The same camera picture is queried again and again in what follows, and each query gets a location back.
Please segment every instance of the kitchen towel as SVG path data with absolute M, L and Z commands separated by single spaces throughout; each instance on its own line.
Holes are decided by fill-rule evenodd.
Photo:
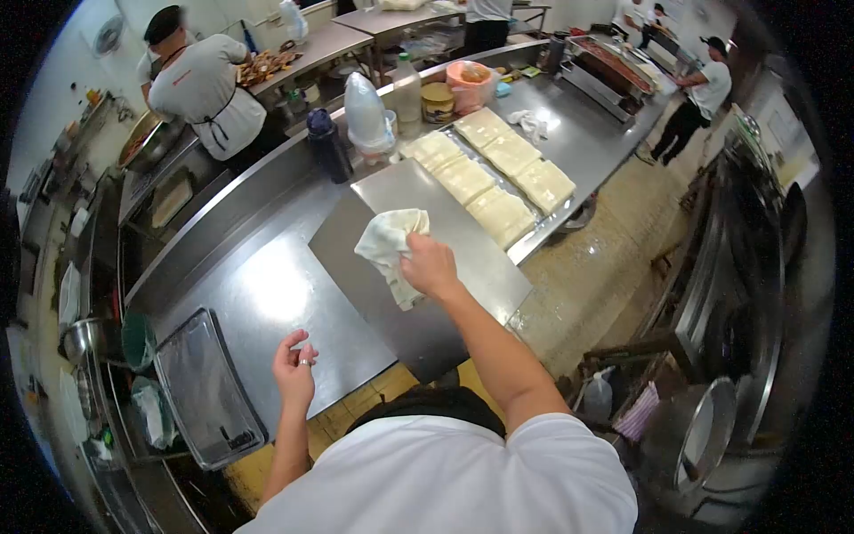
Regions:
M 629 408 L 623 417 L 614 424 L 614 430 L 632 441 L 640 441 L 646 429 L 646 421 L 658 406 L 658 390 L 655 382 L 650 381 L 640 394 L 635 405 Z
M 424 295 L 409 285 L 401 273 L 401 254 L 409 256 L 407 235 L 412 232 L 430 233 L 430 218 L 422 209 L 397 209 L 371 219 L 353 250 L 385 277 L 392 296 L 403 311 Z

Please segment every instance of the black thermos bottle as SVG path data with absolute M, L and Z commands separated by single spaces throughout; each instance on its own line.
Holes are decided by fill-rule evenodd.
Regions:
M 308 142 L 314 160 L 336 184 L 343 184 L 353 176 L 353 166 L 347 149 L 338 134 L 338 125 L 324 108 L 312 109 L 306 119 Z

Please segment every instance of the black pants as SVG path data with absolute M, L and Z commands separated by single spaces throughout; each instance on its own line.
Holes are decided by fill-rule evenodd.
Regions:
M 480 21 L 465 24 L 465 46 L 463 56 L 501 48 L 507 44 L 510 22 Z
M 711 121 L 700 113 L 697 104 L 686 100 L 664 125 L 664 133 L 661 134 L 661 139 L 652 149 L 652 158 L 657 160 L 665 150 L 670 148 L 661 160 L 663 165 L 667 165 L 670 160 L 677 157 L 685 149 L 697 128 L 708 128 L 710 124 Z
M 501 418 L 474 391 L 460 386 L 431 389 L 415 386 L 393 401 L 371 408 L 347 430 L 347 434 L 369 421 L 399 415 L 441 415 L 468 421 L 504 437 Z
M 235 177 L 240 176 L 259 159 L 289 139 L 284 134 L 284 128 L 285 124 L 283 120 L 273 113 L 267 113 L 267 117 L 264 119 L 264 126 L 261 127 L 261 131 L 258 132 L 252 143 L 246 145 L 235 155 L 223 161 L 223 163 L 234 173 Z

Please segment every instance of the concrete floor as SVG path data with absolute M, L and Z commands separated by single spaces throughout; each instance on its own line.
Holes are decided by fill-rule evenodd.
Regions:
M 675 97 L 648 143 L 658 141 L 680 103 Z M 571 376 L 585 351 L 628 341 L 660 296 L 663 281 L 650 260 L 687 230 L 687 216 L 678 202 L 699 166 L 710 131 L 695 134 L 667 168 L 650 167 L 631 156 L 601 189 L 590 224 L 522 265 L 534 290 L 507 327 L 556 379 Z M 474 364 L 467 361 L 458 370 L 460 384 L 473 389 L 504 419 Z M 309 454 L 317 459 L 355 418 L 380 402 L 380 394 L 389 401 L 416 383 L 398 363 L 327 408 L 308 421 Z M 255 511 L 273 450 L 267 445 L 225 469 L 232 489 Z

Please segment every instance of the plastic bottle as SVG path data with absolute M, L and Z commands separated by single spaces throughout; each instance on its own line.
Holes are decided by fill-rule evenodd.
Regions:
M 395 146 L 395 136 L 385 119 L 385 106 L 374 86 L 360 73 L 347 78 L 344 89 L 347 137 L 371 165 Z
M 584 390 L 582 401 L 585 415 L 596 420 L 607 421 L 611 417 L 612 392 L 611 385 L 602 373 L 608 373 L 608 371 L 594 373 L 593 380 Z
M 421 77 L 406 52 L 397 56 L 393 81 L 398 130 L 403 138 L 416 138 L 421 133 Z

